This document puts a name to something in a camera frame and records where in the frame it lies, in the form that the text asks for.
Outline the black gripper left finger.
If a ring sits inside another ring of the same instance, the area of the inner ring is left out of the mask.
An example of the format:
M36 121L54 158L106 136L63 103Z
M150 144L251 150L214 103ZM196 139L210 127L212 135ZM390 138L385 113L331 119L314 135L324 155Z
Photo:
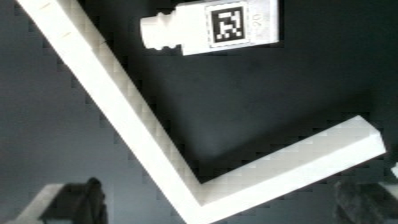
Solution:
M68 183L47 207L40 220L45 224L109 224L102 182Z

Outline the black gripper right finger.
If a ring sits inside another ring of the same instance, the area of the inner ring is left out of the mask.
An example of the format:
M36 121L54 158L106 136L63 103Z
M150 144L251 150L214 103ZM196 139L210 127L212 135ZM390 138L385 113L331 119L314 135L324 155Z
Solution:
M398 183L335 185L335 224L398 224Z

